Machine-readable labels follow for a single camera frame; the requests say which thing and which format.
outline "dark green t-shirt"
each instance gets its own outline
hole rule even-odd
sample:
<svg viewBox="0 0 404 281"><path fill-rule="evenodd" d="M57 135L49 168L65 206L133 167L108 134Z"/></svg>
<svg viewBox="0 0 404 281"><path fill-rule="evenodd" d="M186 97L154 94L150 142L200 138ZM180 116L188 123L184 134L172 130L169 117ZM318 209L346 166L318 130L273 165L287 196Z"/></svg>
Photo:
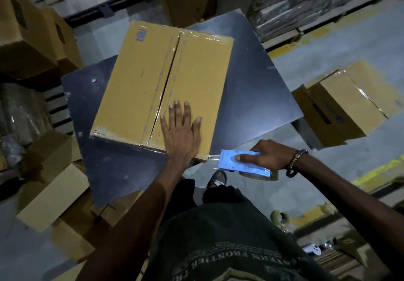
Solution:
<svg viewBox="0 0 404 281"><path fill-rule="evenodd" d="M142 281L335 280L250 202L207 203L159 229Z"/></svg>

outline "concrete floor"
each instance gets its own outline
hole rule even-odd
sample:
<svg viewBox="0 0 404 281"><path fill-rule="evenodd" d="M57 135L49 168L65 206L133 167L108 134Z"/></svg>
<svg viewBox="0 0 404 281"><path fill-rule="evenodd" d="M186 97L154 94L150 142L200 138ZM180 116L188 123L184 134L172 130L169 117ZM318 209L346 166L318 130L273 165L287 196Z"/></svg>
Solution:
<svg viewBox="0 0 404 281"><path fill-rule="evenodd" d="M311 78L366 58L386 79L404 94L404 1L388 0L384 9L356 24L339 28L310 44L273 59L290 90ZM100 19L75 29L85 65L96 63L119 52L132 20L167 24L157 1L122 10L112 18ZM350 141L346 146L311 150L310 153L349 181L387 164L404 154L402 127L404 113L386 121L370 136ZM258 139L273 139L283 144L308 148L292 125L286 125ZM249 150L258 139L238 149ZM204 187L216 166L210 162L186 171L186 176ZM295 217L326 201L318 190L301 176L266 182L228 173L228 184L240 190L266 216L274 209ZM51 280L59 265L70 265L49 241L49 232L37 234L14 217L15 199L0 203L0 276L4 281Z"/></svg>

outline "metal bracelet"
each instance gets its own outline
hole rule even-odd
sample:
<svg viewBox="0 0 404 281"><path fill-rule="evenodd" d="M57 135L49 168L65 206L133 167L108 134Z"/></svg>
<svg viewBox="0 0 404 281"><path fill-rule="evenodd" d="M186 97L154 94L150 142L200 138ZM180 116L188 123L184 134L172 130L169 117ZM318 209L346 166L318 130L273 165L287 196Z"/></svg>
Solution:
<svg viewBox="0 0 404 281"><path fill-rule="evenodd" d="M293 159L290 161L288 167L286 168L286 176L288 176L289 178L293 178L294 176L296 176L297 171L293 170L293 167L295 166L297 160L299 160L299 158L305 153L308 153L308 151L305 149L302 149L302 150L299 150L298 152L296 152L295 156L293 157Z"/></svg>

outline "shoe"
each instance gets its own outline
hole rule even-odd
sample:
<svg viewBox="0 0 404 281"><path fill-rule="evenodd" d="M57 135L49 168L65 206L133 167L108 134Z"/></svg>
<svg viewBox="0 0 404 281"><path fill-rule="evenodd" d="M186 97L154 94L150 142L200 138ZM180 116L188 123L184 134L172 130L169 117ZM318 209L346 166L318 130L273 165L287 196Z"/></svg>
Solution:
<svg viewBox="0 0 404 281"><path fill-rule="evenodd" d="M224 170L218 169L210 178L207 188L218 187L219 185L226 186L227 176Z"/></svg>

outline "table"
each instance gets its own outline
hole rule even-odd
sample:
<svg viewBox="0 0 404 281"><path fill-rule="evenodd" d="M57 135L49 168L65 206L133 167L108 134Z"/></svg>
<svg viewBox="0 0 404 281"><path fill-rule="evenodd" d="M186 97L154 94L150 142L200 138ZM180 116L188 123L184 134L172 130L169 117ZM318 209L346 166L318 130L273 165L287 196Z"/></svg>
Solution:
<svg viewBox="0 0 404 281"><path fill-rule="evenodd" d="M235 10L189 27L234 38L210 154L233 149L303 116L245 16ZM147 187L165 154L89 137L117 56L62 78L95 205Z"/></svg>

